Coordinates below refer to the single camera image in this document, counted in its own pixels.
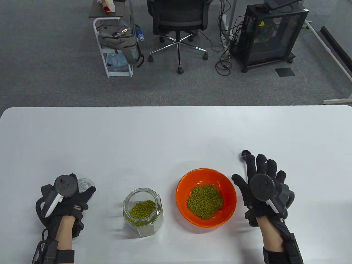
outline backpack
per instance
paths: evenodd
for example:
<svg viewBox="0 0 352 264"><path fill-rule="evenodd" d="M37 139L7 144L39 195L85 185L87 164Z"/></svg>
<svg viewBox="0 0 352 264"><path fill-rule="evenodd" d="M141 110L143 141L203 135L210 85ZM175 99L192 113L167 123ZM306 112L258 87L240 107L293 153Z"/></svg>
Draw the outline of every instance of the backpack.
<svg viewBox="0 0 352 264"><path fill-rule="evenodd" d="M126 28L126 26L130 27L130 29L123 34L120 34L120 31L123 28ZM137 68L143 64L144 56L139 48L136 36L136 25L132 16L130 16L129 25L121 19L100 20L100 24L97 26L97 31L98 39L102 48L114 49L116 53L117 50L121 50L130 65L138 63L140 58L142 58L142 61ZM138 58L133 56L134 49L137 49Z"/></svg>

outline forearm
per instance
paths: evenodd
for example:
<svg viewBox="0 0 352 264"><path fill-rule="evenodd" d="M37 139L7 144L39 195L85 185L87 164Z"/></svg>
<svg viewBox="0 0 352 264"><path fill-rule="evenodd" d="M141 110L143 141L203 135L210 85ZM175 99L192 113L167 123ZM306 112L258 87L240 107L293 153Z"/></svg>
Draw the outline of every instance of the forearm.
<svg viewBox="0 0 352 264"><path fill-rule="evenodd" d="M57 246L58 250L72 249L72 228L74 223L74 216L66 215L62 217L55 239L59 242Z"/></svg>
<svg viewBox="0 0 352 264"><path fill-rule="evenodd" d="M264 248L272 252L283 252L283 239L269 219L264 216L257 218L257 222L263 235Z"/></svg>

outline green bean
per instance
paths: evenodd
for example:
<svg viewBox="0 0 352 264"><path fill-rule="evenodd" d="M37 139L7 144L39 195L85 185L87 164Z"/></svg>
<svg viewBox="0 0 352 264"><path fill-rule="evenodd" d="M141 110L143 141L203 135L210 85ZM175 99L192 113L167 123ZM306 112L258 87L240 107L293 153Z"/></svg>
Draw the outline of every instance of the green bean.
<svg viewBox="0 0 352 264"><path fill-rule="evenodd" d="M134 217L135 219L147 218L148 216L150 216L153 213L155 206L156 206L155 202L153 202L151 200L136 203L136 205L131 209L130 215L132 217ZM156 217L157 217L157 215L154 215L152 217L152 219L150 219L150 221L142 221L142 222L133 221L128 216L126 218L129 222L134 224L136 227L140 227L140 226L145 226L145 225L153 223L154 220L156 219Z"/></svg>
<svg viewBox="0 0 352 264"><path fill-rule="evenodd" d="M224 200L214 184L200 185L192 189L186 201L188 209L196 216L208 220L222 209Z"/></svg>

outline glass cup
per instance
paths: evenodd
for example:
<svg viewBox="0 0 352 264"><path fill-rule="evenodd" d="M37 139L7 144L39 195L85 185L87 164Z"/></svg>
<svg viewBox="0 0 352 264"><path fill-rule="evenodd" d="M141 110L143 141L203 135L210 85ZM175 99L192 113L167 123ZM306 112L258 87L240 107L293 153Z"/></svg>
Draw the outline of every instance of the glass cup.
<svg viewBox="0 0 352 264"><path fill-rule="evenodd" d="M78 183L78 191L80 193L85 192L91 186L95 187L94 183L90 179L86 179L86 178L78 179L77 183Z"/></svg>
<svg viewBox="0 0 352 264"><path fill-rule="evenodd" d="M146 218L137 219L131 216L131 209L139 202L151 200L155 203L154 211ZM127 225L141 237L155 234L164 221L160 195L149 188L139 188L131 192L122 204L124 219Z"/></svg>

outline office chair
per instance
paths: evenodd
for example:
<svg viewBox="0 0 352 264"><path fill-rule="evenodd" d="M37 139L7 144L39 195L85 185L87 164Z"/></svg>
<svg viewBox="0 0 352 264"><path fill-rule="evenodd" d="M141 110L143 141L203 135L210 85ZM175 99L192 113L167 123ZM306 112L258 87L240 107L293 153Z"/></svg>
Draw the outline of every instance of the office chair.
<svg viewBox="0 0 352 264"><path fill-rule="evenodd" d="M183 73L180 58L180 44L204 52L203 59L208 59L208 51L183 42L193 39L193 30L205 30L208 27L209 5L213 0L147 0L148 12L153 17L153 34L159 35L160 42L165 39L173 41L160 49L149 53L149 62L153 62L153 54L177 45L179 74ZM167 36L169 31L175 31L176 37ZM189 33L181 38L181 31Z"/></svg>

